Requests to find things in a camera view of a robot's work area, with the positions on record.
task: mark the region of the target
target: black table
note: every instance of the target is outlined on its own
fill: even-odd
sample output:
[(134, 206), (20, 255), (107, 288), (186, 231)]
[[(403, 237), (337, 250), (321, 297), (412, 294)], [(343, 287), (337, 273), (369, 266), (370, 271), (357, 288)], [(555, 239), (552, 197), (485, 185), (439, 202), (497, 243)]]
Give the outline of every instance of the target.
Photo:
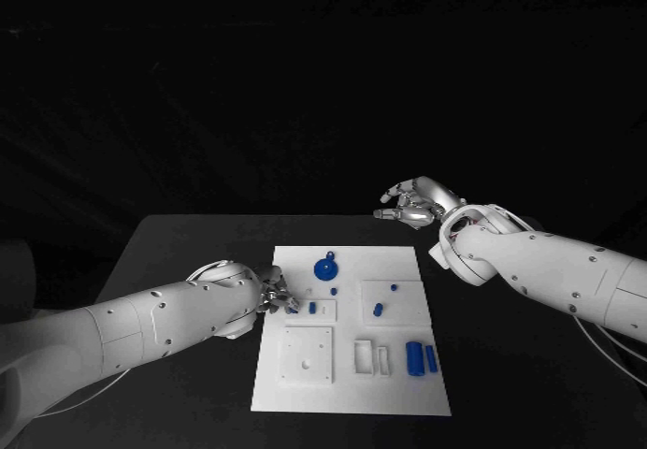
[(644, 448), (647, 405), (572, 317), (500, 277), (462, 283), (428, 256), (437, 231), (372, 216), (150, 216), (98, 301), (183, 281), (220, 259), (271, 264), (275, 245), (413, 246), (452, 417), (251, 412), (259, 317), (239, 340), (209, 339), (132, 369), (72, 411), (33, 420), (20, 448)]

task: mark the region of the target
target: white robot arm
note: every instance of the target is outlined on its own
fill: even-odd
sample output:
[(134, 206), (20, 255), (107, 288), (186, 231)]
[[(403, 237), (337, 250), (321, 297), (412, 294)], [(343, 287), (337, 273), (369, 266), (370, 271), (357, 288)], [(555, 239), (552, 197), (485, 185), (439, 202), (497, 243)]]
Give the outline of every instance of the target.
[(279, 307), (300, 309), (281, 268), (222, 260), (186, 282), (0, 326), (0, 448), (78, 389), (212, 336), (235, 339)]
[(413, 229), (441, 221), (428, 253), (462, 281), (478, 286), (498, 273), (524, 297), (647, 342), (647, 262), (583, 241), (524, 231), (506, 210), (468, 205), (426, 177), (395, 185), (382, 202), (393, 196), (398, 208), (375, 210), (373, 216)]

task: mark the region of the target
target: cable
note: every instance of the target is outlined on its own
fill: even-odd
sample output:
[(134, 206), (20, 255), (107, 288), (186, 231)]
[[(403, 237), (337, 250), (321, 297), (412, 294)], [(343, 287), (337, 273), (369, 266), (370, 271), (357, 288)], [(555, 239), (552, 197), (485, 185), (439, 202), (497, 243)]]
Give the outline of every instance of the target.
[[(223, 262), (222, 260), (219, 260), (217, 262), (215, 262), (213, 264), (209, 264), (209, 265), (205, 265), (202, 268), (199, 268), (194, 272), (193, 272), (193, 274), (189, 276), (189, 278), (186, 278), (186, 280), (187, 281), (192, 281), (200, 274), (202, 274), (202, 272), (207, 269), (207, 268), (210, 268), (213, 265), (216, 265), (216, 264), (219, 264), (220, 262)], [(115, 383), (117, 383), (117, 381), (119, 381), (121, 380), (121, 378), (128, 374), (128, 371), (130, 371), (131, 369), (127, 369), (122, 373), (121, 373), (121, 375), (111, 381), (111, 383), (104, 387), (104, 388), (101, 388), (101, 390), (98, 391), (98, 393), (95, 393), (94, 395), (91, 395), (83, 401), (81, 401), (78, 404), (75, 404), (72, 407), (68, 407), (66, 409), (63, 409), (63, 410), (59, 410), (59, 411), (56, 411), (56, 412), (50, 412), (50, 413), (40, 413), (37, 416), (36, 416), (36, 418), (45, 418), (46, 416), (52, 416), (53, 414), (59, 414), (59, 413), (63, 413), (63, 412), (66, 412), (66, 411), (69, 411), (70, 409), (73, 409), (73, 408), (76, 408), (79, 405), (83, 405), (91, 399), (94, 399)], [(56, 401), (52, 405), (50, 405), (50, 407), (47, 408), (47, 410), (63, 400), (65, 398), (62, 398), (59, 401)]]
[(130, 371), (131, 369), (127, 369), (122, 373), (121, 373), (121, 375), (111, 381), (111, 383), (108, 384), (108, 386), (105, 386), (104, 388), (101, 388), (101, 390), (98, 391), (98, 393), (95, 393), (94, 395), (91, 395), (82, 402), (79, 402), (78, 404), (75, 404), (72, 407), (68, 407), (66, 409), (63, 409), (63, 410), (59, 410), (59, 411), (56, 411), (56, 412), (52, 412), (52, 413), (45, 413), (45, 414), (39, 414), (37, 416), (36, 416), (36, 418), (43, 418), (45, 416), (52, 416), (53, 414), (59, 414), (59, 413), (63, 413), (63, 412), (66, 412), (68, 410), (70, 410), (70, 409), (73, 409), (73, 408), (76, 408), (79, 405), (83, 405), (91, 399), (94, 399), (115, 383), (117, 383), (117, 381), (125, 376), (125, 374), (128, 374), (128, 371)]
[(607, 338), (634, 356), (637, 357), (643, 362), (647, 362), (647, 357), (640, 355), (635, 351), (632, 351), (604, 330), (604, 327), (601, 325), (596, 325), (596, 328), (602, 331), (602, 334), (607, 336)]
[(579, 322), (579, 318), (575, 316), (573, 317), (576, 324), (579, 325), (579, 328), (582, 329), (583, 334), (586, 335), (586, 337), (589, 338), (591, 343), (595, 345), (596, 350), (602, 353), (602, 355), (609, 359), (609, 361), (614, 363), (614, 365), (621, 369), (621, 371), (644, 386), (647, 387), (647, 383), (644, 383), (644, 381), (641, 381), (638, 379), (638, 377), (614, 361), (614, 359), (611, 358), (611, 356), (604, 352), (602, 348), (599, 347), (599, 345), (595, 343), (594, 337), (589, 335), (589, 333), (586, 332), (586, 329), (583, 328), (582, 323)]

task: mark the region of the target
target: dark backdrop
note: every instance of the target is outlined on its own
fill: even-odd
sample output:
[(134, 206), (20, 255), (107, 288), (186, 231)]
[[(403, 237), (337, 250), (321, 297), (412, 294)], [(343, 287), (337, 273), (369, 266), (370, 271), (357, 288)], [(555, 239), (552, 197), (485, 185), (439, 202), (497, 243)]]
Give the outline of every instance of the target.
[(370, 213), (419, 175), (647, 257), (643, 9), (176, 13), (3, 20), (0, 233), (30, 243), (43, 304), (94, 301), (52, 298), (101, 268), (99, 287), (148, 214)]

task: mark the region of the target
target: blue object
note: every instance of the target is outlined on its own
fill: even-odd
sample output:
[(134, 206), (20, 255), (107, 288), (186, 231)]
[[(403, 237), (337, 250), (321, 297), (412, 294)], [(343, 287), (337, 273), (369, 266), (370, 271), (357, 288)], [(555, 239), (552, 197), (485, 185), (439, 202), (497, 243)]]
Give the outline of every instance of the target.
[(337, 276), (339, 268), (334, 263), (334, 253), (331, 251), (327, 252), (326, 259), (321, 259), (314, 264), (314, 275), (323, 281), (330, 281)]
[(428, 350), (428, 371), (438, 372), (438, 367), (435, 365), (434, 347), (428, 345), (425, 349)]
[(411, 341), (406, 344), (406, 370), (409, 376), (425, 375), (425, 359), (422, 356), (422, 344)]

